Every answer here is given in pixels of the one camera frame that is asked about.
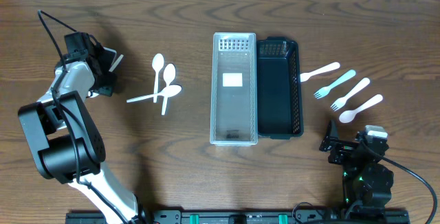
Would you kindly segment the short white plastic spoon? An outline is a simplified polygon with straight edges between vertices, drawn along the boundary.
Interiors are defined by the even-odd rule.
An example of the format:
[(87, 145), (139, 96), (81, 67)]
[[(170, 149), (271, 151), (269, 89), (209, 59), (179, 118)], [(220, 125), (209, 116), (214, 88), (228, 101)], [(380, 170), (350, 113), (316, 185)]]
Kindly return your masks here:
[(358, 113), (376, 105), (377, 103), (381, 102), (383, 99), (384, 99), (383, 95), (376, 94), (375, 96), (367, 100), (365, 103), (361, 104), (358, 108), (353, 110), (347, 110), (341, 113), (339, 117), (339, 121), (341, 123), (352, 122)]

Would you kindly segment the white plastic fork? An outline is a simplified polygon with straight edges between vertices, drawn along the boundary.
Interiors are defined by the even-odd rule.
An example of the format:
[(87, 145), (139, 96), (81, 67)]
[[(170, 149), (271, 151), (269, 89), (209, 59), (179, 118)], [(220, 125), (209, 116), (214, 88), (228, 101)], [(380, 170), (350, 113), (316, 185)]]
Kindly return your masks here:
[(323, 73), (326, 73), (326, 72), (329, 72), (329, 71), (333, 71), (333, 70), (336, 70), (336, 69), (339, 69), (339, 68), (340, 68), (340, 63), (339, 62), (333, 62), (333, 63), (325, 65), (324, 67), (321, 67), (319, 69), (315, 69), (315, 70), (310, 71), (310, 72), (301, 73), (301, 75), (300, 75), (300, 82), (306, 82), (312, 76), (323, 74)]
[(369, 78), (363, 78), (359, 81), (345, 96), (338, 98), (332, 105), (331, 109), (333, 111), (338, 111), (341, 109), (348, 101), (349, 98), (353, 97), (355, 94), (363, 90), (366, 86), (370, 84), (371, 80)]

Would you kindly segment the mint green plastic fork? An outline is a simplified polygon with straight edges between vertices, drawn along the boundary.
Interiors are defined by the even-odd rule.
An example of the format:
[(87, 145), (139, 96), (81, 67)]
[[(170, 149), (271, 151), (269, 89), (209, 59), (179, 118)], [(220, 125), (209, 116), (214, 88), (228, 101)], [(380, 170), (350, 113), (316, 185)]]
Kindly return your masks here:
[(334, 89), (338, 85), (341, 85), (342, 83), (350, 80), (355, 75), (356, 75), (356, 71), (354, 69), (350, 69), (346, 73), (342, 74), (338, 79), (336, 79), (330, 85), (327, 85), (326, 87), (322, 87), (319, 90), (317, 90), (317, 92), (315, 92), (313, 96), (316, 99), (323, 98), (323, 97), (327, 96), (332, 89)]

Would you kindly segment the white plastic spoon crosswise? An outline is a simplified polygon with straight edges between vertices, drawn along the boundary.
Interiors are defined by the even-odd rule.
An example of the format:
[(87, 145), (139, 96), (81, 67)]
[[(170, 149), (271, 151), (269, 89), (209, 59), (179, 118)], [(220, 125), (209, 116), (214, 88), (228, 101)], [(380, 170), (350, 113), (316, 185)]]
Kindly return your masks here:
[(131, 98), (131, 99), (128, 99), (126, 102), (127, 103), (137, 102), (137, 101), (146, 100), (146, 99), (158, 97), (158, 96), (170, 98), (170, 97), (176, 96), (181, 90), (182, 90), (182, 87), (179, 85), (170, 85), (170, 86), (163, 88), (159, 93), (154, 93), (154, 94), (150, 94), (150, 95)]

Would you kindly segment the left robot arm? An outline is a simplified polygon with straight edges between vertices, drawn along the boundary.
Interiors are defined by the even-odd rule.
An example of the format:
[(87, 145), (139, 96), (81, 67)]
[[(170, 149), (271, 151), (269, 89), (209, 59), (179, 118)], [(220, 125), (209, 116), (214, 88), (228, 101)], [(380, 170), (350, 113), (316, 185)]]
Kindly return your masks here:
[(23, 106), (18, 118), (38, 172), (81, 191), (107, 223), (152, 223), (138, 198), (117, 180), (105, 163), (102, 137), (85, 100), (111, 96), (122, 57), (92, 35), (65, 36), (63, 55), (47, 92)]

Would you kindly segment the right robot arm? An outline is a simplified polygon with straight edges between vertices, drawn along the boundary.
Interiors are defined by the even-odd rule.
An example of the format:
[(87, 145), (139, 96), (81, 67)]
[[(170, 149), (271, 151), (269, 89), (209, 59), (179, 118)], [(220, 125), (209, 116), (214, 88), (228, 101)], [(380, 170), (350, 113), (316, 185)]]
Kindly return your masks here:
[(330, 164), (342, 166), (344, 219), (383, 215), (392, 197), (394, 177), (391, 170), (379, 163), (389, 149), (387, 141), (388, 133), (381, 126), (365, 126), (350, 142), (339, 138), (333, 120), (328, 123), (319, 150), (330, 152)]

